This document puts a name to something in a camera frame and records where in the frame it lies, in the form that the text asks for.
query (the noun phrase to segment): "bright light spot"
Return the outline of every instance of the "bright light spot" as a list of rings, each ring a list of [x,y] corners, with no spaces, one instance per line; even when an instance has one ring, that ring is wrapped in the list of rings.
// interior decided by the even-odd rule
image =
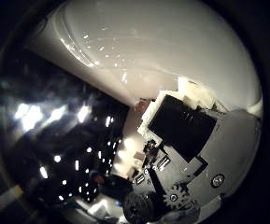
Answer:
[[[127,77],[127,73],[126,73],[126,72],[124,72],[124,73],[123,73],[123,75],[122,75],[122,79],[121,79],[121,81],[122,81],[122,82],[125,82],[126,77]]]
[[[82,123],[86,117],[91,113],[91,107],[84,105],[78,112],[78,121]]]
[[[21,119],[24,115],[27,114],[27,112],[29,111],[30,106],[29,105],[25,105],[25,104],[20,104],[19,108],[17,109],[14,118],[15,119]]]
[[[107,116],[107,120],[106,120],[106,127],[108,127],[109,122],[110,122],[110,116]]]
[[[78,164],[78,161],[76,161],[76,170],[78,170],[79,168],[79,164]]]
[[[118,156],[121,158],[121,159],[124,159],[127,157],[127,153],[125,151],[118,151]]]
[[[61,156],[54,156],[54,161],[55,162],[60,162],[61,161]]]
[[[117,171],[121,171],[121,172],[124,172],[123,170],[123,166],[121,164],[118,164],[118,163],[115,163],[114,164],[114,167]]]
[[[126,149],[132,149],[134,148],[135,141],[132,138],[126,138],[124,139],[124,145]]]
[[[43,166],[40,167],[40,173],[43,176],[43,178],[45,178],[45,179],[48,178],[48,172],[46,171],[46,169]]]
[[[55,120],[61,119],[61,117],[63,116],[65,110],[66,110],[66,106],[65,105],[61,106],[58,109],[54,109],[51,112],[51,115],[50,115],[50,118],[49,118],[49,122],[53,122]]]
[[[41,113],[41,109],[37,105],[32,105],[30,110],[26,115],[21,119],[23,129],[28,132],[31,129],[34,129],[37,122],[39,122],[43,118]]]

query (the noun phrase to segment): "black circular component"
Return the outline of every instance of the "black circular component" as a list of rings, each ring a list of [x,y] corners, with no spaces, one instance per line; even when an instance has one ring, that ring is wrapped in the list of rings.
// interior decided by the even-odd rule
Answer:
[[[218,188],[220,185],[222,185],[222,183],[224,182],[225,180],[225,176],[224,175],[215,175],[212,179],[211,179],[211,187],[216,189]]]
[[[133,224],[143,224],[155,220],[155,203],[152,198],[154,193],[137,194],[129,193],[123,205],[126,219]]]

